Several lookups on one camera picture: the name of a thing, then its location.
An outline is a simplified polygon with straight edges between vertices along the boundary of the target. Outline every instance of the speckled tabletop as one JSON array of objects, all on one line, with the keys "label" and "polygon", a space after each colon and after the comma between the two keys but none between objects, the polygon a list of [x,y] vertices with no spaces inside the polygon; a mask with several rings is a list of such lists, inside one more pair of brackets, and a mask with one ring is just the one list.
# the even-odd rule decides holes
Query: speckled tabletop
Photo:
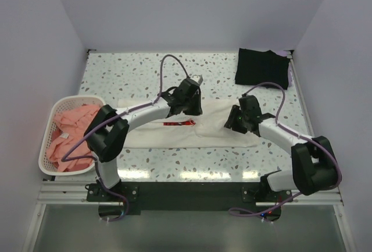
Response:
[{"label": "speckled tabletop", "polygon": [[[94,94],[112,107],[122,98],[149,99],[159,90],[160,53],[91,53],[79,94]],[[189,74],[202,74],[203,98],[238,98],[249,86],[234,84],[237,53],[174,54]],[[164,63],[164,88],[176,86],[183,78],[177,62]],[[275,114],[281,93],[257,88],[252,92],[262,112]],[[309,133],[297,89],[286,91],[280,120],[294,129]],[[258,181],[259,176],[278,169],[291,169],[291,158],[265,139],[249,148],[124,149],[118,158],[118,173],[126,181]],[[95,172],[57,176],[58,181],[94,181]]]}]

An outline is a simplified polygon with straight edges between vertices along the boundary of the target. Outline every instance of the orange towel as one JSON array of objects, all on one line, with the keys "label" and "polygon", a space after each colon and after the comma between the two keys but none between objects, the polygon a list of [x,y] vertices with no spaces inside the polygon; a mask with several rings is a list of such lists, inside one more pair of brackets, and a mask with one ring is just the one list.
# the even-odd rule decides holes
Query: orange towel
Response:
[{"label": "orange towel", "polygon": [[[55,165],[57,164],[58,172],[80,171],[93,163],[93,160],[89,158],[69,162],[62,162],[61,160],[65,153],[84,137],[84,132],[99,109],[98,105],[83,105],[71,111],[64,111],[55,115],[53,120],[63,133],[52,141],[51,146],[46,151],[46,156]],[[91,155],[86,142],[76,148],[70,156],[82,155]]]}]

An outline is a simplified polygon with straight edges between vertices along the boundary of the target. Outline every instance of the white plastic basket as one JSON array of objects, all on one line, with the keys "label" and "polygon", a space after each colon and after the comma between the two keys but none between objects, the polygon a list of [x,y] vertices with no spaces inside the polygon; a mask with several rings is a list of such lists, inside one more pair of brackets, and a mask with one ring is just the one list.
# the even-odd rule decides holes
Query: white plastic basket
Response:
[{"label": "white plastic basket", "polygon": [[51,114],[49,116],[48,124],[45,129],[44,138],[42,140],[41,151],[39,155],[39,167],[43,173],[47,175],[79,175],[84,172],[88,172],[94,168],[94,164],[90,165],[86,169],[82,169],[81,171],[75,172],[57,172],[57,168],[53,166],[53,164],[48,160],[46,155],[46,150],[51,146],[52,143],[52,133],[57,129],[53,118],[57,112],[68,111],[82,105],[91,105],[96,104],[100,107],[105,105],[105,101],[97,96],[94,95],[77,95],[66,97],[59,100],[52,108]]}]

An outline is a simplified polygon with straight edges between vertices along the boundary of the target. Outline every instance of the black cloth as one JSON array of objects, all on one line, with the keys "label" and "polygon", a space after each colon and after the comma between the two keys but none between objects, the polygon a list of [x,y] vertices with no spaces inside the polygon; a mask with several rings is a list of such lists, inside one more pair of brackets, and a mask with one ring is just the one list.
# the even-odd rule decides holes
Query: black cloth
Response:
[{"label": "black cloth", "polygon": [[260,52],[240,48],[235,83],[257,85],[270,81],[287,89],[289,62],[290,59],[287,57],[279,56],[270,50]]}]

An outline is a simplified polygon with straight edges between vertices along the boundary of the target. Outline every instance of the white label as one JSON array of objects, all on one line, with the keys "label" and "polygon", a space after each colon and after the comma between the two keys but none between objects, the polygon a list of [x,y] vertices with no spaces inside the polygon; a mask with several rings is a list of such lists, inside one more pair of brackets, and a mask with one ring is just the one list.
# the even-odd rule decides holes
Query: white label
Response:
[{"label": "white label", "polygon": [[64,139],[68,138],[69,137],[69,134],[68,133],[63,133],[60,135],[60,137],[63,137]]}]

